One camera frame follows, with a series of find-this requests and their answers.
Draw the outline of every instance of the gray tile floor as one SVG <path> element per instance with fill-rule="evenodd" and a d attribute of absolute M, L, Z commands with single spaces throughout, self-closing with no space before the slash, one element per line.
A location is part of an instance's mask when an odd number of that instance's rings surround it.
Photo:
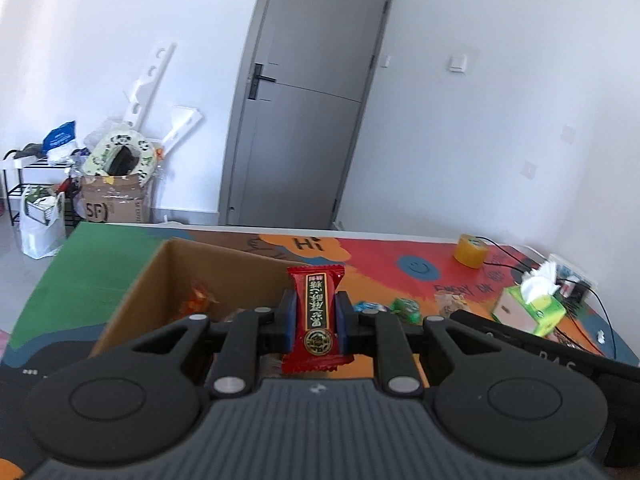
<path fill-rule="evenodd" d="M 20 250 L 20 227 L 0 217 L 0 330 L 11 333 L 24 304 L 53 258 L 32 260 Z"/>

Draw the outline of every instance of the red candy wrapper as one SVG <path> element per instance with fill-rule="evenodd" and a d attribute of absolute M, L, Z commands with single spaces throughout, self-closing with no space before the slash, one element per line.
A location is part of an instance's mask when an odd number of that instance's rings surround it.
<path fill-rule="evenodd" d="M 335 335 L 335 289 L 344 266 L 292 267 L 298 315 L 293 352 L 284 356 L 282 372 L 330 372 L 351 363 L 352 355 L 340 355 Z"/>

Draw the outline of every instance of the gold circular emblem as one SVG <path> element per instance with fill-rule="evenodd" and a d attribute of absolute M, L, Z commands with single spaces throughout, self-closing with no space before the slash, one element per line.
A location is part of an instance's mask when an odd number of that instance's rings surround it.
<path fill-rule="evenodd" d="M 313 355 L 325 355 L 331 351 L 334 344 L 331 334 L 324 328 L 310 330 L 305 335 L 305 348 Z"/>

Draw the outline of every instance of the colorful painted table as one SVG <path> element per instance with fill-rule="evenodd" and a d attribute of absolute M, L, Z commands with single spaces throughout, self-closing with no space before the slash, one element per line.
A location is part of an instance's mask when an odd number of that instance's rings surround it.
<path fill-rule="evenodd" d="M 48 374 L 89 354 L 130 284 L 171 237 L 310 264 L 344 263 L 346 275 L 340 290 L 346 290 L 353 303 L 389 304 L 395 298 L 412 298 L 425 316 L 437 313 L 434 293 L 439 290 L 464 294 L 473 312 L 488 316 L 502 289 L 518 277 L 506 267 L 472 270 L 460 265 L 452 257 L 455 244 L 447 240 L 83 223 L 34 290 L 0 364 L 0 458 L 7 461 L 6 467 L 13 463 L 28 471 L 40 460 L 20 411 L 28 390 Z M 490 256 L 496 262 L 514 263 L 497 249 Z M 597 344 L 598 330 L 608 333 L 608 326 L 588 307 L 578 313 L 577 324 L 565 319 L 561 329 L 585 348 L 612 353 L 610 338 L 606 345 Z M 638 358 L 622 339 L 617 338 L 616 343 L 618 359 L 637 365 Z M 371 359 L 360 356 L 335 374 L 370 376 Z M 0 480 L 3 471 L 0 460 Z"/>

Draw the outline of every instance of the ribbed gray surface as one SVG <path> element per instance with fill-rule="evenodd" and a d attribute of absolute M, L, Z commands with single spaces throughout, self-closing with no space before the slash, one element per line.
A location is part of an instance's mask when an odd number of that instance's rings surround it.
<path fill-rule="evenodd" d="M 444 439 L 418 402 L 386 397 L 371 380 L 265 380 L 250 397 L 217 402 L 189 439 L 156 459 L 109 470 L 49 461 L 31 478 L 601 480 L 607 476 L 587 459 L 555 468 L 520 469 L 475 457 Z"/>

